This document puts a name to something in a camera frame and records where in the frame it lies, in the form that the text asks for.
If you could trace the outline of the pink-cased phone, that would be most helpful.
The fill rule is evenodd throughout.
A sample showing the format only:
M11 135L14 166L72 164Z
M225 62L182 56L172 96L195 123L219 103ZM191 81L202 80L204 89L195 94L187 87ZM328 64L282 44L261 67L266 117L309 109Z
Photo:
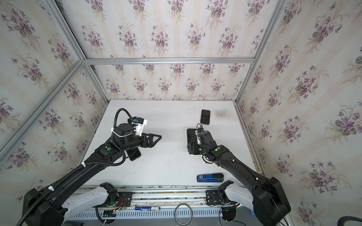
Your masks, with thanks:
M210 124L211 111L203 109L201 111L200 124L209 125Z

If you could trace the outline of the black phone case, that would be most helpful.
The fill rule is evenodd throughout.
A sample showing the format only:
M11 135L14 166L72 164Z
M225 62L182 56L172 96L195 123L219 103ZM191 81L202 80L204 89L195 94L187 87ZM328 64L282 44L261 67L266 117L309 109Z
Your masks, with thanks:
M196 129L187 129L187 144L189 143L198 144Z

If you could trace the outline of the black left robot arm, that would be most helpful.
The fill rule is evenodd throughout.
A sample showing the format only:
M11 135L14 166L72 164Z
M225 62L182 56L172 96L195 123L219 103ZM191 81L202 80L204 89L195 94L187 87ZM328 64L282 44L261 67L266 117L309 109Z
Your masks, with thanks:
M139 147L152 148L160 135L138 133L139 123L122 123L111 129L110 138L84 162L61 179L42 190L31 189L24 196L22 217L17 225L60 226L72 216L97 205L114 205L117 189L108 182L75 198L71 195L93 176L107 167L122 165L125 152Z

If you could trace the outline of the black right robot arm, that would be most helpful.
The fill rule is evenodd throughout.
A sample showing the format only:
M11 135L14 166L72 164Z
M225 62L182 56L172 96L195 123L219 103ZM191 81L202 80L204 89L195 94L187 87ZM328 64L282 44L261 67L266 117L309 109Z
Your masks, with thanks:
M281 183L267 178L240 161L227 147L218 145L211 133L201 128L187 129L187 149L201 155L208 164L227 170L242 186L228 180L218 187L223 204L236 202L254 212L264 226L276 226L290 212L291 206Z

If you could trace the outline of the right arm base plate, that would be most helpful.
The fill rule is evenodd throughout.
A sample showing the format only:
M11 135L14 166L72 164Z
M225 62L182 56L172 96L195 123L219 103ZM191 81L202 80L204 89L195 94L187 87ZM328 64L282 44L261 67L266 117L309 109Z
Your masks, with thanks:
M219 190L206 190L206 205L216 206L225 204L224 193Z

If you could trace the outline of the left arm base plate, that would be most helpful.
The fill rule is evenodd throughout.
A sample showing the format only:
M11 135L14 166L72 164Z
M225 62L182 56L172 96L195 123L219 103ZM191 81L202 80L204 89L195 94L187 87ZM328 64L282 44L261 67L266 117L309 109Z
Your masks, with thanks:
M114 207L130 207L132 201L133 192L118 192L117 201Z

